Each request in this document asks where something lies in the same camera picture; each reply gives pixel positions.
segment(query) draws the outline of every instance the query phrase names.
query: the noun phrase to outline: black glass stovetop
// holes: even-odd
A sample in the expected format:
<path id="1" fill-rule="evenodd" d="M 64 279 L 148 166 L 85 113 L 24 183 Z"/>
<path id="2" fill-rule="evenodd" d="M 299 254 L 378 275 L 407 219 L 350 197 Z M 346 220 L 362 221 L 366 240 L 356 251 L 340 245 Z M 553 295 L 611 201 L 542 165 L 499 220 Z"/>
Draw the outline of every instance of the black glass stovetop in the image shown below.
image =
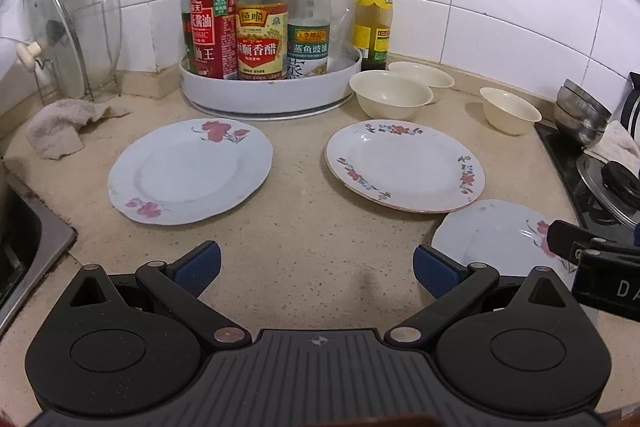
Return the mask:
<path id="1" fill-rule="evenodd" d="M 632 245 L 634 233 L 609 212 L 582 181 L 575 161 L 582 155 L 581 147 L 560 134 L 554 127 L 535 124 L 536 131 L 553 160 L 558 175 L 574 206 L 578 223 L 598 237 Z"/>

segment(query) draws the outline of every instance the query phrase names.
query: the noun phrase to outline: speckled countertop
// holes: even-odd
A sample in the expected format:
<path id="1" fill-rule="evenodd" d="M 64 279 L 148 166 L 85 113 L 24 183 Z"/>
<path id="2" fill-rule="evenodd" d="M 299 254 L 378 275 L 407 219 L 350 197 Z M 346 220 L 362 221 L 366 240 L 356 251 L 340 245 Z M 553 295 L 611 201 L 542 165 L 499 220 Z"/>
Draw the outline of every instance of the speckled countertop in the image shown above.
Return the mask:
<path id="1" fill-rule="evenodd" d="M 377 327 L 386 330 L 433 298 L 415 281 L 412 253 L 443 216 L 409 214 L 368 201 L 328 171 L 322 152 L 338 129 L 366 115 L 355 100 L 311 118 L 256 123 L 273 143 L 273 169 L 247 201 L 193 225 L 134 223 L 115 210 L 107 175 L 134 140 L 157 127 L 203 115 L 177 91 L 161 101 L 123 96 L 132 113 L 92 125 L 86 147 L 60 161 L 36 156 L 21 127 L 6 165 L 78 230 L 78 241 L 0 342 L 0 409 L 19 425 L 39 412 L 24 374 L 24 355 L 81 264 L 130 273 L 152 259 L 173 261 L 206 239 L 223 249 L 223 268 L 202 300 L 253 333 L 260 328 Z M 575 222 L 570 202 L 535 132 L 510 137 L 484 119 L 479 99 L 450 90 L 418 123 L 456 138 L 478 157 L 481 198 L 535 208 Z M 638 400 L 640 325 L 601 313 L 598 327 L 614 359 L 600 409 Z"/>

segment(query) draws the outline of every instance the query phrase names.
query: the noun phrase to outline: blue textured pad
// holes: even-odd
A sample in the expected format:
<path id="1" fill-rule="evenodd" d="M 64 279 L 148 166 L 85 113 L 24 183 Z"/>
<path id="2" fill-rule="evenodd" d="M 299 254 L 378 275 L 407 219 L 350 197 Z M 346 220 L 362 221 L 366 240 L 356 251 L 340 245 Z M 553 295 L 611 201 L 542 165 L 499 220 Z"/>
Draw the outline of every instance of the blue textured pad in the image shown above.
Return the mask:
<path id="1" fill-rule="evenodd" d="M 436 299 L 462 282 L 457 271 L 420 247 L 414 251 L 414 275 Z"/>
<path id="2" fill-rule="evenodd" d="M 222 252 L 218 244 L 212 242 L 175 271 L 174 282 L 194 297 L 198 297 L 218 276 L 220 267 Z"/>

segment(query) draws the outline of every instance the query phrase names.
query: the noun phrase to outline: cloth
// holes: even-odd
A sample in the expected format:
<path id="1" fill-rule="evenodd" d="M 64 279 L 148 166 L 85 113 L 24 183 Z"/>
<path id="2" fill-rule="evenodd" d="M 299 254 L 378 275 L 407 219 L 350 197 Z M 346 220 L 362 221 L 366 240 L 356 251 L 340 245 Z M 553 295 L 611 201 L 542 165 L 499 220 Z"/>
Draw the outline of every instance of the cloth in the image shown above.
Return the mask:
<path id="1" fill-rule="evenodd" d="M 84 148 L 78 130 L 89 121 L 116 118 L 130 110 L 71 98 L 43 107 L 27 126 L 27 140 L 41 158 L 60 159 Z"/>
<path id="2" fill-rule="evenodd" d="M 640 171 L 640 147 L 618 120 L 610 122 L 602 139 L 595 145 L 585 147 L 584 153 L 604 163 L 622 163 L 636 176 Z"/>

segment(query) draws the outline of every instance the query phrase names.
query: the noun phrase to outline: cream bowl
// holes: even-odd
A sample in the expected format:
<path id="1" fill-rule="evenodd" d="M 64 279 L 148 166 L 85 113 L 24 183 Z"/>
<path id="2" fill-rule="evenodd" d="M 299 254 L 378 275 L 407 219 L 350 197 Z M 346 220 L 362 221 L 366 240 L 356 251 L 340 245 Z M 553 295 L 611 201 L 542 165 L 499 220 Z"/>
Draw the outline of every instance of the cream bowl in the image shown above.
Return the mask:
<path id="1" fill-rule="evenodd" d="M 413 120 L 433 100 L 429 86 L 389 71 L 361 71 L 351 77 L 349 86 L 371 118 Z"/>
<path id="2" fill-rule="evenodd" d="M 480 89 L 484 115 L 491 125 L 504 133 L 517 136 L 531 130 L 531 124 L 542 120 L 542 115 L 529 102 L 513 93 L 483 87 Z"/>
<path id="3" fill-rule="evenodd" d="M 433 91 L 433 102 L 442 98 L 445 89 L 453 87 L 456 81 L 450 74 L 438 68 L 432 68 L 426 64 L 416 62 L 392 62 L 387 66 L 389 71 L 393 71 L 401 76 L 412 78 L 418 82 L 423 82 Z"/>

